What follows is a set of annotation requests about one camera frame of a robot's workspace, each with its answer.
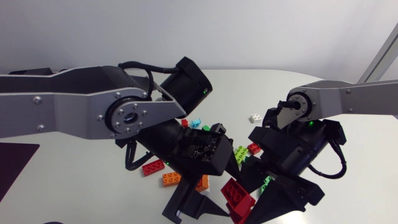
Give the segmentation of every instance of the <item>orange lego brick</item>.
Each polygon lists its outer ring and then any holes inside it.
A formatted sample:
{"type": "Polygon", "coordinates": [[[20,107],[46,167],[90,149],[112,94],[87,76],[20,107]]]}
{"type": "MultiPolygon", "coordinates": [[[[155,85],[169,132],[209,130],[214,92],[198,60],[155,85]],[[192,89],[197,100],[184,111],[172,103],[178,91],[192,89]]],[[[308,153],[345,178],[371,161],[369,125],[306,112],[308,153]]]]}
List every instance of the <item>orange lego brick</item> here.
{"type": "MultiPolygon", "coordinates": [[[[178,183],[180,183],[180,181],[181,181],[181,175],[178,174],[177,172],[163,174],[163,186],[164,187],[178,185],[178,183]]],[[[199,180],[196,190],[198,192],[202,192],[208,188],[209,188],[209,176],[205,174],[199,180]]]]}
{"type": "Polygon", "coordinates": [[[181,175],[177,172],[171,172],[168,174],[163,174],[163,186],[170,187],[177,185],[181,180],[181,175]]]}
{"type": "Polygon", "coordinates": [[[202,191],[204,191],[204,190],[206,190],[208,188],[209,188],[209,175],[204,174],[201,177],[201,179],[199,180],[199,183],[198,183],[198,185],[196,187],[196,190],[198,192],[202,192],[202,191]]]}

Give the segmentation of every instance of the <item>white wall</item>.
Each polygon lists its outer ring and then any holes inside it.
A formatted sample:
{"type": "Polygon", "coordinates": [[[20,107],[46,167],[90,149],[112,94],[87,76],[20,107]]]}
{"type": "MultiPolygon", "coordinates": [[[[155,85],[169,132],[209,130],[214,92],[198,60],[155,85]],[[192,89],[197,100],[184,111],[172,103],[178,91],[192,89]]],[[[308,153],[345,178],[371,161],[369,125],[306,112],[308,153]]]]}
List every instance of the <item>white wall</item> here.
{"type": "Polygon", "coordinates": [[[0,73],[186,55],[356,82],[398,21],[394,0],[2,1],[0,73]]]}

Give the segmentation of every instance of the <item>screw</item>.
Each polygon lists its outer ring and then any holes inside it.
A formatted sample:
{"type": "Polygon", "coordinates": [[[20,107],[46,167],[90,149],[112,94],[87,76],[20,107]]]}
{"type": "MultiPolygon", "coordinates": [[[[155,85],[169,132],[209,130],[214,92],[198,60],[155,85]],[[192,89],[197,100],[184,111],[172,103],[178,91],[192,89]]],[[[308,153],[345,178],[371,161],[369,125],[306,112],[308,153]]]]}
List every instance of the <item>screw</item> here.
{"type": "Polygon", "coordinates": [[[33,102],[35,104],[41,104],[42,103],[42,98],[39,97],[39,96],[35,96],[35,97],[33,97],[33,102]]]}
{"type": "Polygon", "coordinates": [[[40,125],[37,127],[37,130],[38,130],[39,132],[42,132],[42,131],[44,130],[44,125],[43,125],[43,124],[40,124],[40,125]]]}

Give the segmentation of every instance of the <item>black cable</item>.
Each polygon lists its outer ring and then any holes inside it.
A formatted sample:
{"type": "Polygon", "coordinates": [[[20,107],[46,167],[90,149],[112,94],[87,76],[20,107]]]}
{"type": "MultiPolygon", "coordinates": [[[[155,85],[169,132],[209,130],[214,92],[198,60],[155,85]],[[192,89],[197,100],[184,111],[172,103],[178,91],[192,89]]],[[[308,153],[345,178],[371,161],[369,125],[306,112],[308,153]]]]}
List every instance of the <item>black cable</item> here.
{"type": "Polygon", "coordinates": [[[340,172],[337,173],[337,174],[328,175],[328,174],[323,174],[320,171],[317,171],[316,168],[314,168],[314,166],[312,166],[312,165],[309,165],[308,168],[312,172],[314,172],[314,173],[316,173],[316,174],[318,174],[318,175],[320,175],[320,176],[322,176],[324,178],[327,178],[327,179],[339,179],[339,178],[342,178],[346,174],[347,162],[346,162],[346,159],[344,158],[344,154],[343,154],[343,151],[341,150],[340,146],[334,140],[330,140],[329,144],[333,148],[333,150],[336,152],[338,157],[340,158],[341,166],[342,166],[340,172]]]}
{"type": "Polygon", "coordinates": [[[177,73],[180,71],[179,68],[162,68],[162,67],[157,67],[153,65],[146,65],[140,62],[124,62],[120,63],[118,65],[119,68],[121,69],[127,69],[127,68],[141,68],[144,70],[149,70],[152,72],[159,72],[159,73],[165,73],[165,74],[171,74],[171,73],[177,73]]]}
{"type": "Polygon", "coordinates": [[[150,96],[152,95],[152,90],[154,89],[154,76],[152,75],[152,72],[150,72],[150,70],[145,70],[145,71],[148,73],[149,76],[149,89],[146,100],[150,100],[150,96]]]}
{"type": "Polygon", "coordinates": [[[126,166],[126,169],[129,171],[136,170],[137,168],[140,168],[140,166],[142,166],[146,161],[148,161],[152,156],[154,156],[153,153],[146,152],[146,154],[144,156],[142,156],[140,159],[134,161],[134,156],[136,154],[136,148],[137,148],[137,142],[135,140],[131,141],[127,144],[125,166],[126,166]]]}
{"type": "Polygon", "coordinates": [[[150,100],[150,97],[152,95],[152,90],[154,89],[154,76],[152,75],[152,72],[159,72],[159,73],[177,73],[180,71],[179,68],[162,68],[162,67],[156,67],[153,65],[146,65],[140,62],[124,62],[120,63],[118,65],[119,68],[125,70],[128,68],[140,68],[144,69],[148,76],[149,76],[149,89],[148,89],[148,96],[146,97],[146,100],[150,100]]]}

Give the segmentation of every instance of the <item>metal frame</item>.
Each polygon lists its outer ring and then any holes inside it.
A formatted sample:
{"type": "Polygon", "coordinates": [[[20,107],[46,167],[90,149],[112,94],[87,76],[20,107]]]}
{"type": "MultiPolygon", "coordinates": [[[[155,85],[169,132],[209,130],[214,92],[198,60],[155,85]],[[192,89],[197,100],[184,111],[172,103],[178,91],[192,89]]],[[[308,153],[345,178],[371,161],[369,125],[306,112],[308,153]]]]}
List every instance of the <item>metal frame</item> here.
{"type": "Polygon", "coordinates": [[[387,69],[398,56],[398,23],[392,30],[369,67],[366,69],[358,83],[374,82],[381,79],[387,69]]]}

